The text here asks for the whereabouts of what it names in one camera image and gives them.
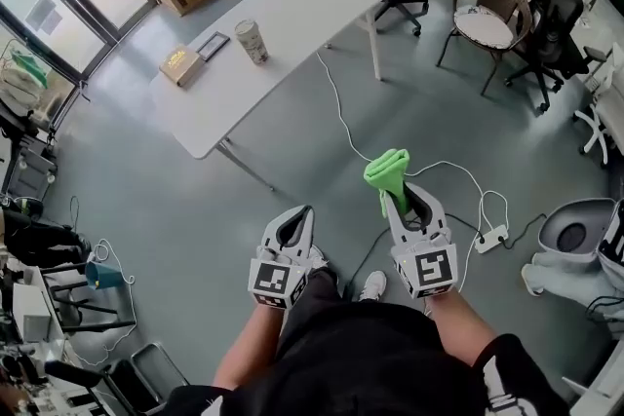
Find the person's right forearm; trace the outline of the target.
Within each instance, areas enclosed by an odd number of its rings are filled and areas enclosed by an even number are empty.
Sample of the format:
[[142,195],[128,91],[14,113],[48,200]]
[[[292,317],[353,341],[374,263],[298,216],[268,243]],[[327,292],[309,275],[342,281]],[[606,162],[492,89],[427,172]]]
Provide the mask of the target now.
[[474,365],[483,350],[496,338],[494,330],[454,288],[425,300],[445,351]]

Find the white round seat cushion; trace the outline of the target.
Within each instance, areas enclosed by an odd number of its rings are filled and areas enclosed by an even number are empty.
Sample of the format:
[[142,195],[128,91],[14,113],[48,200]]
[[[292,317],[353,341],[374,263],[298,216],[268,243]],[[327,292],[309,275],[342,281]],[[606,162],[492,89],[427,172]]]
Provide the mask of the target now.
[[457,31],[469,40],[487,48],[508,49],[514,35],[507,23],[483,6],[461,6],[453,15]]

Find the black picture frame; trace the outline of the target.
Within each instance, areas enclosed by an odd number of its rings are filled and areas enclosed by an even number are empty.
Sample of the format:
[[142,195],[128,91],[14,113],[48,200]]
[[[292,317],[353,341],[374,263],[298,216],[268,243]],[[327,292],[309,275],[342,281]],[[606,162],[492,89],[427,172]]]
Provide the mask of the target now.
[[226,46],[229,41],[230,38],[227,35],[216,31],[197,49],[197,54],[202,61],[208,62]]

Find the clothes rack with bags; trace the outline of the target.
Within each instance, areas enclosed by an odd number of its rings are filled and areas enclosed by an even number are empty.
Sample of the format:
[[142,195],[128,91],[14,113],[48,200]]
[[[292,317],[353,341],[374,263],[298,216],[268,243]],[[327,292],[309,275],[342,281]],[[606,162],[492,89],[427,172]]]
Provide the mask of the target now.
[[16,38],[11,38],[6,43],[0,55],[0,85],[4,86],[8,95],[22,108],[34,111],[40,105],[41,97],[48,88],[42,88],[30,74],[15,65],[11,59],[10,50],[19,50],[33,56],[47,76],[49,71],[44,67],[43,62]]

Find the person's black clothing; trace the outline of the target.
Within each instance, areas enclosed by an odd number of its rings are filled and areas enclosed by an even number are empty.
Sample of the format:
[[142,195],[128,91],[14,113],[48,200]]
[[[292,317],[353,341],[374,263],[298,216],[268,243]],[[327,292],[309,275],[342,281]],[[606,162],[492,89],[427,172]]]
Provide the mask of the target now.
[[327,266],[284,311],[262,374],[235,390],[180,387],[161,416],[569,416],[521,340],[495,333],[466,364],[445,351],[429,308],[349,301]]

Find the person's left forearm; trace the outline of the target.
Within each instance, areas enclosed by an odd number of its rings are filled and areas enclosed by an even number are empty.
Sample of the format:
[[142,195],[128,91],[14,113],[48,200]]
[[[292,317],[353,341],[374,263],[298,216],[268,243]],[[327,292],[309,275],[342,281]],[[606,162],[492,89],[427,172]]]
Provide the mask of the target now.
[[283,310],[257,305],[221,360],[213,385],[235,390],[262,374],[275,358],[283,319]]

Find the grey wheeled cart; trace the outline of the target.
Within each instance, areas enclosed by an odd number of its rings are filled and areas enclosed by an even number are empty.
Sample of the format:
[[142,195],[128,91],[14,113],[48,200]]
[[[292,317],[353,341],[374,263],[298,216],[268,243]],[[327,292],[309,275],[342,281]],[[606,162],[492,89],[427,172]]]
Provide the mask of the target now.
[[12,141],[0,131],[0,194],[42,201],[57,175],[50,144],[29,135]]

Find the black stool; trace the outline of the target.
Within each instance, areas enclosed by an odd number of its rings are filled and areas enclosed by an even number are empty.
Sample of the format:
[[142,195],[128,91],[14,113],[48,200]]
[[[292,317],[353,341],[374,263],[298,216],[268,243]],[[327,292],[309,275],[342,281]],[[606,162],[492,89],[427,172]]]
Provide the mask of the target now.
[[[90,303],[88,299],[82,300],[73,300],[71,296],[71,291],[76,288],[88,287],[85,279],[85,265],[86,263],[80,264],[67,264],[62,266],[57,266],[54,268],[45,268],[40,270],[40,274],[42,276],[43,284],[48,296],[51,299],[51,303],[53,304],[53,312],[55,313],[55,317],[58,320],[58,324],[63,333],[73,334],[78,332],[96,332],[102,333],[109,329],[120,329],[124,327],[135,327],[137,325],[137,320],[132,319],[129,321],[122,321],[119,318],[119,313],[115,309],[105,308],[96,306]],[[51,278],[51,275],[66,273],[70,271],[76,271],[79,274],[79,280],[77,282],[71,284],[49,284],[48,280]],[[59,306],[63,306],[65,309],[73,308],[76,310],[78,314],[78,323],[71,325],[66,324],[61,315],[61,309]],[[113,315],[115,317],[114,321],[105,321],[98,323],[83,323],[83,312],[84,311],[92,311],[98,312],[106,315]]]

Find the beige lidded cup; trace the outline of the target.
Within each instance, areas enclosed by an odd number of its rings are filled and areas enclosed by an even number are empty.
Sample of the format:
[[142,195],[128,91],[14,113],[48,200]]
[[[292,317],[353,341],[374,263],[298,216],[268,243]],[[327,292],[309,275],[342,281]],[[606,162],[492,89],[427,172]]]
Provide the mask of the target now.
[[261,65],[269,58],[259,27],[253,19],[243,19],[237,23],[234,33],[241,46],[256,65]]

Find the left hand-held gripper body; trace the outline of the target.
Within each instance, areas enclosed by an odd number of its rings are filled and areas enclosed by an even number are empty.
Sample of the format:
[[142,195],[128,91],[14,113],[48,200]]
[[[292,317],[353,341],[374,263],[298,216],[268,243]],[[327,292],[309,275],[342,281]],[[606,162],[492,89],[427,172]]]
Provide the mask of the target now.
[[309,254],[293,256],[292,251],[274,251],[261,244],[251,260],[248,291],[260,304],[290,310],[308,284]]

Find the green hanging bag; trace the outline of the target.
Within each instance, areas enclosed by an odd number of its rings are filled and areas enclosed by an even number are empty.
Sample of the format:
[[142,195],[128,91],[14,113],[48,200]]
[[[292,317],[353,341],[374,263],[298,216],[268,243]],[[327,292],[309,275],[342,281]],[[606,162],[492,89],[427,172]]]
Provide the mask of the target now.
[[48,88],[47,73],[33,56],[24,54],[19,50],[10,50],[10,54],[15,65],[30,74],[42,88]]

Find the brown gold-printed book box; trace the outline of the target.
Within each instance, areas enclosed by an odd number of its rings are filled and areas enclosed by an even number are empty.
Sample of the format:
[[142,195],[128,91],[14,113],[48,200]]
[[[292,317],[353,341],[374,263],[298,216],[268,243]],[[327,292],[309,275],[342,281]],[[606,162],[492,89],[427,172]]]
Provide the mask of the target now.
[[197,75],[204,61],[190,48],[180,45],[173,49],[160,64],[160,72],[178,87],[186,87]]

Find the white power strip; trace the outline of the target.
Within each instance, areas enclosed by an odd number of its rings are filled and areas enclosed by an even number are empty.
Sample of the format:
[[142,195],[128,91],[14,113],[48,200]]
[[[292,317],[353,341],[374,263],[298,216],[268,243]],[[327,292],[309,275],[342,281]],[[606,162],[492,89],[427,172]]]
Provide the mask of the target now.
[[486,253],[495,247],[502,245],[508,239],[508,231],[504,225],[500,225],[479,236],[475,242],[475,250],[479,254]]

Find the person's right white shoe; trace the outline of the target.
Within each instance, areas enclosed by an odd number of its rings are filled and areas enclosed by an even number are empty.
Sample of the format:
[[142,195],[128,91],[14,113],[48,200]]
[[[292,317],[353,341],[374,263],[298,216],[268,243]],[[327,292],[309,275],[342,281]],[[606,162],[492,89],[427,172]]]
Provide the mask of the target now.
[[387,278],[383,271],[373,271],[367,277],[360,292],[359,301],[379,301],[387,286]]

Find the green cloth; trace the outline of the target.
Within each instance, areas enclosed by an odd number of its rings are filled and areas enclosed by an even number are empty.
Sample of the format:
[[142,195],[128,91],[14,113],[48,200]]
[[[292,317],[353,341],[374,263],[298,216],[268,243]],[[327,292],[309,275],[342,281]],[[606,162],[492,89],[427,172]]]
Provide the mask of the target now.
[[364,180],[370,187],[378,190],[384,218],[387,217],[385,193],[394,196],[398,202],[397,211],[401,215],[409,211],[409,202],[404,190],[405,174],[409,162],[410,153],[406,149],[389,149],[365,167]]

